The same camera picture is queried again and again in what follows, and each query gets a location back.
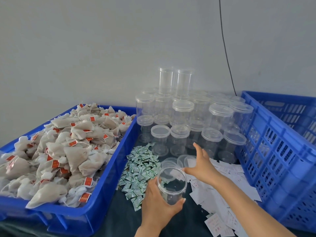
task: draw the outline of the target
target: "black cable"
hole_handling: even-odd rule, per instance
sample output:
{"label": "black cable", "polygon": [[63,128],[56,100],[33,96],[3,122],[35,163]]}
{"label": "black cable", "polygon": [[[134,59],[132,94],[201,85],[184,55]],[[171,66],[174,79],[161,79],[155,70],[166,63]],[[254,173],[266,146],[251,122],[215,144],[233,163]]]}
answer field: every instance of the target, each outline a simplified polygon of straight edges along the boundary
{"label": "black cable", "polygon": [[223,43],[224,43],[224,49],[225,49],[225,55],[226,55],[227,65],[228,65],[228,69],[229,69],[229,73],[230,73],[230,78],[231,78],[231,80],[232,80],[234,92],[235,92],[235,95],[237,96],[236,90],[235,90],[235,86],[234,86],[234,82],[233,82],[232,72],[230,71],[230,66],[229,66],[228,57],[227,57],[227,51],[226,51],[226,45],[225,45],[225,41],[224,41],[221,0],[219,0],[219,16],[220,16],[220,18],[221,18],[222,37],[223,37]]}

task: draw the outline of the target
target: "tea bag pile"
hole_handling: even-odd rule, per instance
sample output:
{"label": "tea bag pile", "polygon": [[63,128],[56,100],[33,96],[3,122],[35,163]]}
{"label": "tea bag pile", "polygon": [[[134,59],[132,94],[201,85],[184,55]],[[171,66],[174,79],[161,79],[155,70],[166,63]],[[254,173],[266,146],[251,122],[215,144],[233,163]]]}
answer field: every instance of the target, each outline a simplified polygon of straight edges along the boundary
{"label": "tea bag pile", "polygon": [[83,206],[134,116],[80,104],[30,140],[20,137],[14,152],[1,155],[0,196],[29,200],[29,209],[48,202]]}
{"label": "tea bag pile", "polygon": [[160,167],[158,155],[153,155],[148,149],[152,144],[136,146],[127,155],[128,162],[122,173],[118,185],[124,186],[122,192],[126,193],[126,199],[131,199],[134,210],[141,209],[141,203],[145,197],[147,181],[157,175]]}

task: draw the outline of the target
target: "blue plastic tray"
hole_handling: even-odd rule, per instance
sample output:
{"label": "blue plastic tray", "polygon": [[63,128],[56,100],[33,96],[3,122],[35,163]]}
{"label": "blue plastic tray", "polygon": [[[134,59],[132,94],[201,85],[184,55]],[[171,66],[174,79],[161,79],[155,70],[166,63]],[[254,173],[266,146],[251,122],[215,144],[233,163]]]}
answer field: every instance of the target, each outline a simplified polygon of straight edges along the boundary
{"label": "blue plastic tray", "polygon": [[260,205],[286,227],[316,233],[316,98],[243,91],[254,107],[236,148]]}
{"label": "blue plastic tray", "polygon": [[[72,109],[76,108],[74,106],[61,115],[69,113]],[[113,106],[113,108],[115,111],[122,110],[127,115],[136,114],[136,108],[134,107]],[[25,135],[30,138],[30,135],[42,130],[44,128],[43,125],[48,123],[50,121],[36,127]],[[66,235],[90,236],[94,234],[103,222],[103,218],[106,215],[117,183],[125,167],[127,161],[126,155],[131,152],[139,130],[140,128],[136,124],[135,118],[84,207],[71,208],[46,203],[28,210],[25,209],[28,203],[27,200],[0,196],[0,220],[12,218],[29,221],[30,224],[42,223],[47,226],[47,231]],[[14,143],[17,141],[18,139],[11,141],[1,147],[0,151],[13,151]]]}

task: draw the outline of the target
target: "person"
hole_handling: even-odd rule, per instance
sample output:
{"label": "person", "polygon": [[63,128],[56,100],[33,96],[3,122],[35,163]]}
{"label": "person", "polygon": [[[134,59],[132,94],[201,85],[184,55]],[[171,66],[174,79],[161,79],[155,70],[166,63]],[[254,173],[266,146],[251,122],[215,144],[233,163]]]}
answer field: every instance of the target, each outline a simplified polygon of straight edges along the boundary
{"label": "person", "polygon": [[[196,166],[186,167],[184,172],[215,188],[235,213],[249,237],[295,237],[229,178],[220,174],[210,162],[205,150],[196,143],[193,145],[197,151]],[[142,203],[142,223],[135,237],[158,237],[171,218],[182,210],[184,203],[185,199],[182,198],[175,205],[169,205],[160,195],[157,178],[148,181]]]}

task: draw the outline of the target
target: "blue plastic bin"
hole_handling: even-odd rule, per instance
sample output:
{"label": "blue plastic bin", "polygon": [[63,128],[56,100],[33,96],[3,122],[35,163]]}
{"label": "blue plastic bin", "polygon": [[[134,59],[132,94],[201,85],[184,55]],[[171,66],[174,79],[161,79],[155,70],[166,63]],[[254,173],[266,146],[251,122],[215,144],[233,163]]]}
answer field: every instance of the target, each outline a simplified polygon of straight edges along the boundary
{"label": "blue plastic bin", "polygon": [[236,155],[261,207],[286,227],[316,233],[316,98],[243,91],[254,107]]}
{"label": "blue plastic bin", "polygon": [[[69,113],[72,109],[76,108],[75,106],[61,115]],[[127,115],[136,114],[135,107],[113,106],[113,108],[115,111],[122,110],[126,112]],[[30,138],[30,135],[42,130],[44,128],[43,125],[31,130],[25,135]],[[42,223],[47,226],[47,231],[65,235],[90,236],[94,234],[103,222],[125,167],[127,161],[126,155],[131,152],[139,130],[140,128],[136,124],[135,118],[84,207],[71,208],[46,203],[32,210],[28,210],[25,209],[28,203],[27,200],[0,196],[0,220],[22,220],[30,222],[30,225],[32,223]],[[11,141],[1,147],[0,151],[13,151],[14,143],[17,141],[18,139]]]}

